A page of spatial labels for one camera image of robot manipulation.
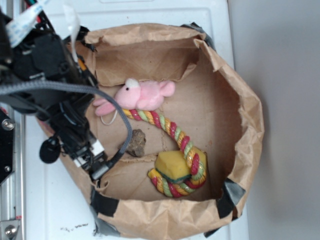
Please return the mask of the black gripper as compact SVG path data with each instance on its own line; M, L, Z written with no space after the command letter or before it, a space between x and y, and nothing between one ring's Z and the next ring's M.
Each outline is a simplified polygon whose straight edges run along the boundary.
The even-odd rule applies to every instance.
M90 101L66 100L53 105L48 124L62 142L65 154L77 167L96 171L107 161L107 154L90 130L86 112Z

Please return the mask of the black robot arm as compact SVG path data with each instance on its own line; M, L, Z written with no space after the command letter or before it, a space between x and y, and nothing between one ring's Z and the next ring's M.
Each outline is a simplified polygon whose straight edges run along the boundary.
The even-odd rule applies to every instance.
M56 34L43 4L29 1L17 18L0 15L0 100L52 130L40 147L43 162L66 154L96 176L108 166L86 118L98 83L82 57L70 53Z

